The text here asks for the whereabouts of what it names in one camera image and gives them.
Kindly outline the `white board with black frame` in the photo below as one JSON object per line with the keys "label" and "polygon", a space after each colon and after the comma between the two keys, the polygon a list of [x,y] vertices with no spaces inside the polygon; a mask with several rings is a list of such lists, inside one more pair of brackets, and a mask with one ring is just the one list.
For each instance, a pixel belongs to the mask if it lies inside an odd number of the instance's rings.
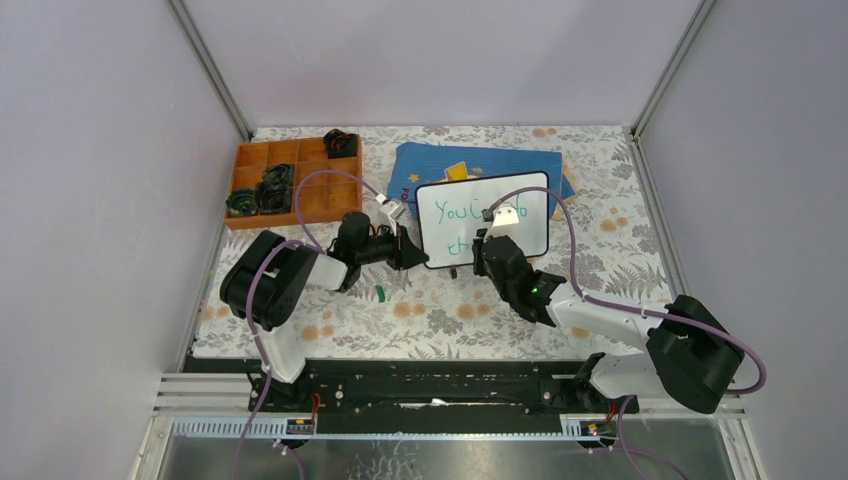
{"label": "white board with black frame", "polygon": [[498,227],[527,257],[545,254],[549,248],[549,216],[552,198],[540,187],[548,186],[543,171],[496,176],[420,187],[415,194],[421,248],[429,256],[428,269],[473,263],[473,238],[489,229],[483,212],[503,196],[515,192],[499,207],[514,214],[515,226]]}

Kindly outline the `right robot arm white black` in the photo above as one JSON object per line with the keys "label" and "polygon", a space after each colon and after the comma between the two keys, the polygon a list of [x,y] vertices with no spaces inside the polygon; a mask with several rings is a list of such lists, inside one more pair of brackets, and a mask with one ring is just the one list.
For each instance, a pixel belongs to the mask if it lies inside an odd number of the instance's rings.
{"label": "right robot arm white black", "polygon": [[712,414],[727,393],[745,353],[696,298],[641,305],[602,292],[575,292],[564,277],[536,270],[507,236],[478,230],[474,272],[492,281],[518,316],[553,328],[579,328],[629,347],[634,353],[591,355],[574,377],[573,396],[597,412],[611,400],[665,395],[701,414]]}

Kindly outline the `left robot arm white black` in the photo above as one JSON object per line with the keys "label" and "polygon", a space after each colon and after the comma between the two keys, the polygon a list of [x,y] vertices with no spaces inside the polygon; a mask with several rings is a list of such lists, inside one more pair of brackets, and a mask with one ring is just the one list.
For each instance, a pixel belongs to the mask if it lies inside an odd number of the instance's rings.
{"label": "left robot arm white black", "polygon": [[327,253],[270,230],[261,232],[225,275],[219,297],[235,316],[248,321],[258,340],[262,368],[275,380],[272,398],[285,410],[296,411],[309,401],[311,388],[299,377],[306,355],[290,321],[305,288],[345,293],[365,265],[384,262],[407,270],[428,260],[407,228],[374,227],[368,215],[350,212]]}

